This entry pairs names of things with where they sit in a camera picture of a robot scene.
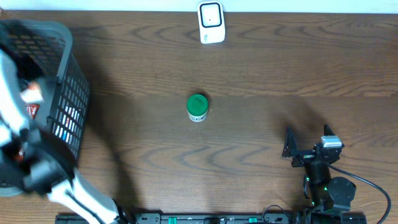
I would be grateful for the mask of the green lid jar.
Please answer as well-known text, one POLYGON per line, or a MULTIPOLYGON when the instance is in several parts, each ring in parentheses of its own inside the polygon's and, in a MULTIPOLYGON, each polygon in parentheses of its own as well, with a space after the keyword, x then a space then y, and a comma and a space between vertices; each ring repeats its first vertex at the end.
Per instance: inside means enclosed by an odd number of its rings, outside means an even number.
POLYGON ((194 94, 187 100, 188 118, 196 123, 206 119, 208 113, 208 100, 204 95, 194 94))

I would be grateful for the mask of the white blue medicine box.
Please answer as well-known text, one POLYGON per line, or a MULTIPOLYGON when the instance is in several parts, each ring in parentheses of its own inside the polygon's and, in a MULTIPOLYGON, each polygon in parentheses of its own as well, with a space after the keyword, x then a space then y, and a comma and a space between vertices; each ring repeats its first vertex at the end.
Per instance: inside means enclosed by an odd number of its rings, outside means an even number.
POLYGON ((66 106, 57 111, 52 133, 70 145, 77 144, 81 137, 82 121, 83 117, 78 109, 66 106))

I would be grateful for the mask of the red Top chocolate bar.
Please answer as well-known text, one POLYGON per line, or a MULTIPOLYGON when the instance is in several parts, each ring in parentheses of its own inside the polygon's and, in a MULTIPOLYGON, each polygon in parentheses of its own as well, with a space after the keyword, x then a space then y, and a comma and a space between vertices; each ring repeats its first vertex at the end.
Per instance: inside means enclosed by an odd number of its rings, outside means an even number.
POLYGON ((26 106, 27 112, 32 119, 35 119, 39 108, 40 108, 40 105, 38 105, 38 104, 28 104, 26 106))

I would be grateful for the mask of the small orange box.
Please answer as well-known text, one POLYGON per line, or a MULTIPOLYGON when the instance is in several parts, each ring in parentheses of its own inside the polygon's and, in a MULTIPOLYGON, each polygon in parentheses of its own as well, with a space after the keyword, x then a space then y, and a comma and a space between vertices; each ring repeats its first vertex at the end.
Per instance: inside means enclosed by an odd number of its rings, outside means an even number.
POLYGON ((36 103, 44 100, 42 90, 37 82, 31 82, 27 88, 21 91, 21 98, 26 103, 36 103))

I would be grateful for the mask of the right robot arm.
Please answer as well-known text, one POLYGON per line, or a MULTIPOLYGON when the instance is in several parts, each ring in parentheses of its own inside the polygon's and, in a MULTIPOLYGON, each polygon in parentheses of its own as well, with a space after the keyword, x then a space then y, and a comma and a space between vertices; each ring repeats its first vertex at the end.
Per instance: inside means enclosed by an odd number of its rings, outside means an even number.
POLYGON ((332 177, 330 165, 340 159, 344 144, 326 124, 324 135, 312 149, 300 150, 291 128, 287 128, 283 157, 292 159, 292 167, 303 167, 303 193, 312 207, 294 212, 290 223, 350 224, 366 223, 362 213, 350 213, 356 185, 345 177, 332 177))

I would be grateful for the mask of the white barcode scanner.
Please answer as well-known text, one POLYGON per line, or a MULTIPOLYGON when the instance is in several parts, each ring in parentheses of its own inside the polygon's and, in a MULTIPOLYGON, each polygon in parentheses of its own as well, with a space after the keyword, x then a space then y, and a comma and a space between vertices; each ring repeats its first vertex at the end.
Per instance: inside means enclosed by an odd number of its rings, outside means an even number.
POLYGON ((223 5, 219 1, 203 1, 197 7, 200 42, 216 44, 226 36, 223 5))

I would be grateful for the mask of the black mounting rail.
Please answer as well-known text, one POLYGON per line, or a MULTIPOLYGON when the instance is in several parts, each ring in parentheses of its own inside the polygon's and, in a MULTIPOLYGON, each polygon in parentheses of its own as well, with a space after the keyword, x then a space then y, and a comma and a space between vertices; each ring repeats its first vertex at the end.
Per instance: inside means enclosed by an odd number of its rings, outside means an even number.
POLYGON ((245 224, 245 223, 301 223, 295 215, 270 212, 252 214, 161 214, 135 213, 132 220, 137 224, 245 224))

